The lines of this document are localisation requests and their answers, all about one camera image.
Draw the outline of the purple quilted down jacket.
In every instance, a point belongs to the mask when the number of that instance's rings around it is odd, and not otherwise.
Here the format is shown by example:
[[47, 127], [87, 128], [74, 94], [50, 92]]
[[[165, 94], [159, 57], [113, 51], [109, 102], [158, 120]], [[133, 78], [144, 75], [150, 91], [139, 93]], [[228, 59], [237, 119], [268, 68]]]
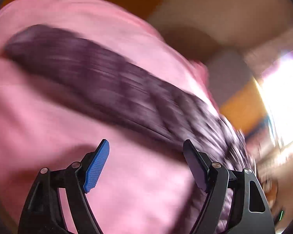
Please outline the purple quilted down jacket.
[[[99, 118], [182, 153], [189, 139], [197, 151], [228, 170], [241, 172], [250, 166], [243, 136], [223, 116], [214, 116], [198, 97], [92, 41], [60, 28], [33, 25], [12, 36], [4, 51], [28, 72], [74, 90]], [[182, 229], [192, 233], [206, 198], [196, 185], [175, 225], [177, 233]], [[232, 199], [228, 189], [216, 228], [219, 233], [226, 229]]]

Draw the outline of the pink bed cover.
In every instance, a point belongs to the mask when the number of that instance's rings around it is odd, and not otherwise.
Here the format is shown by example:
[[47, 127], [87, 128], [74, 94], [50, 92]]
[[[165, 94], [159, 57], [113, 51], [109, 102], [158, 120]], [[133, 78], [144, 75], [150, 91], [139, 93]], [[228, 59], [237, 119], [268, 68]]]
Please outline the pink bed cover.
[[18, 221], [39, 170], [93, 151], [110, 154], [87, 195], [104, 233], [169, 233], [193, 184], [182, 153], [81, 113], [61, 86], [27, 74], [3, 55], [15, 33], [47, 24], [80, 34], [205, 102], [207, 69], [166, 45], [151, 25], [102, 0], [16, 0], [0, 10], [0, 200]]

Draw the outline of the grey yellow blue headboard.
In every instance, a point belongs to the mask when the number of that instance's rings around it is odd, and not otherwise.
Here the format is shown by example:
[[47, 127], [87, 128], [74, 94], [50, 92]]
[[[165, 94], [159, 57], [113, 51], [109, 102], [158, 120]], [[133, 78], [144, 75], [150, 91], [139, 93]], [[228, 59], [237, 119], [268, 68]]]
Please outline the grey yellow blue headboard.
[[223, 50], [206, 63], [209, 90], [230, 123], [245, 135], [267, 116], [258, 84], [243, 57], [234, 50]]

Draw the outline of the bedroom window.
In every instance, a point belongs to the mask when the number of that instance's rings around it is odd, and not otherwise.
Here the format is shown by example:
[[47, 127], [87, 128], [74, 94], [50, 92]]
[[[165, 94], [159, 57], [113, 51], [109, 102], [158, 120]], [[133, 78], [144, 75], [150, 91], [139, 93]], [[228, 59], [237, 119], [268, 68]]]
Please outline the bedroom window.
[[281, 148], [293, 142], [293, 57], [275, 61], [261, 73], [259, 91]]

